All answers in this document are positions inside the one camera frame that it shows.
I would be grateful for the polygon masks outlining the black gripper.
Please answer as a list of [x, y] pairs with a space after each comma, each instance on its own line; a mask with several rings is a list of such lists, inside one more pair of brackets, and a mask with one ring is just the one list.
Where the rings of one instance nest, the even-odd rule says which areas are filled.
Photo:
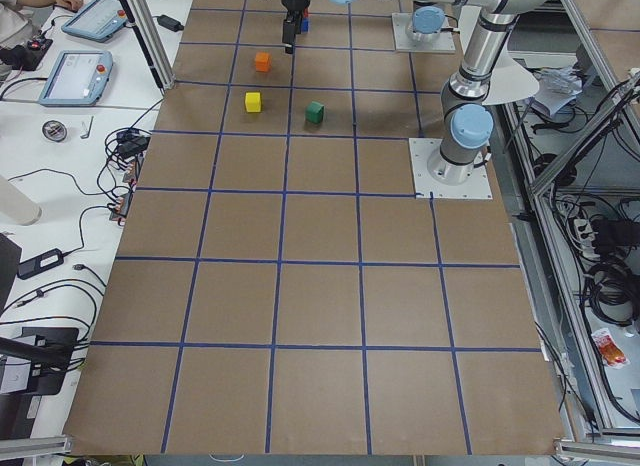
[[311, 0], [280, 0], [286, 9], [282, 25], [282, 43], [286, 54], [293, 54], [296, 41], [296, 21], [304, 17]]

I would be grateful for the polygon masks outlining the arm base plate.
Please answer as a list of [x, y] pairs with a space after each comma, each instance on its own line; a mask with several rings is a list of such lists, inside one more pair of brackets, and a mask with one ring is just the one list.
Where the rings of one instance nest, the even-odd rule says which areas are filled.
[[458, 169], [466, 178], [457, 175], [455, 167], [437, 166], [441, 140], [439, 138], [410, 138], [409, 150], [415, 195], [425, 199], [490, 200], [491, 187], [485, 166], [478, 154], [469, 167]]
[[391, 16], [396, 51], [434, 54], [453, 54], [456, 51], [452, 32], [414, 33], [412, 17], [412, 13], [393, 13]]

